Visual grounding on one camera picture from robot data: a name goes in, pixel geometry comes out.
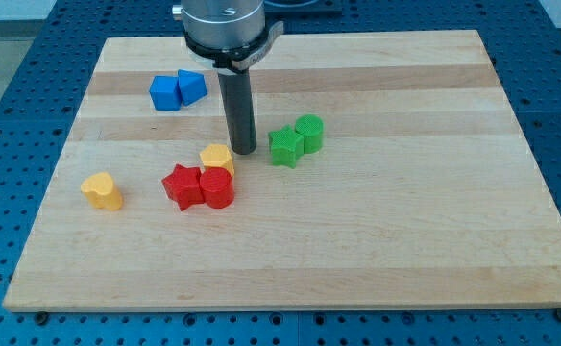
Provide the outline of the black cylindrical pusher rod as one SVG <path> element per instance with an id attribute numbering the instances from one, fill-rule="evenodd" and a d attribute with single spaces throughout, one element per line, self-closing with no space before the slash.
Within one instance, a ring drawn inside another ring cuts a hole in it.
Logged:
<path id="1" fill-rule="evenodd" d="M 232 150 L 238 155 L 249 155 L 257 146 L 249 70 L 219 74 L 218 78 Z"/>

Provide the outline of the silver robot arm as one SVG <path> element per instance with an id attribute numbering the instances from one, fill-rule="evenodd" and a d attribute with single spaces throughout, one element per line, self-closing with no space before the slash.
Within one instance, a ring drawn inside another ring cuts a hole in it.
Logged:
<path id="1" fill-rule="evenodd" d="M 172 16 L 183 24 L 196 62 L 218 75 L 232 150 L 249 155 L 257 147 L 250 68 L 284 33 L 284 23 L 266 18 L 263 0 L 182 0 Z"/>

